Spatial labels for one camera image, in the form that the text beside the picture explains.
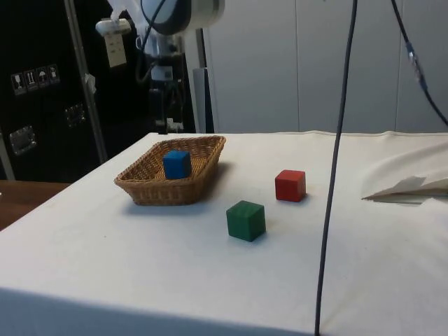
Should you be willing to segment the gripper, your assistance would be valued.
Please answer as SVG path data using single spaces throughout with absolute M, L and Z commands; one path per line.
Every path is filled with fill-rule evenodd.
M 181 121 L 181 91 L 174 81 L 153 81 L 148 91 L 150 112 L 156 121 Z

